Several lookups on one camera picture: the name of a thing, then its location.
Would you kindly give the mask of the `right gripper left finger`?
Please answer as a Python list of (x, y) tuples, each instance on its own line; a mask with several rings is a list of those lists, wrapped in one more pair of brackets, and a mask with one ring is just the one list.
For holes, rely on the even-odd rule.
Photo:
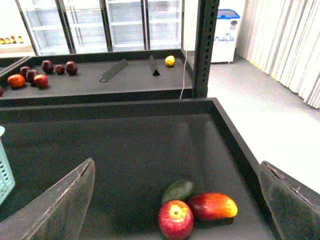
[(91, 201), (95, 162), (88, 158), (0, 224), (2, 240), (76, 240)]

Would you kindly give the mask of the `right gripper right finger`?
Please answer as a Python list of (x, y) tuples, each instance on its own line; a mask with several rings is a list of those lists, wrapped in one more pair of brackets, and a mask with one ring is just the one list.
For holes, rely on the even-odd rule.
[(320, 238), (320, 194), (267, 161), (259, 165), (263, 198), (283, 240)]

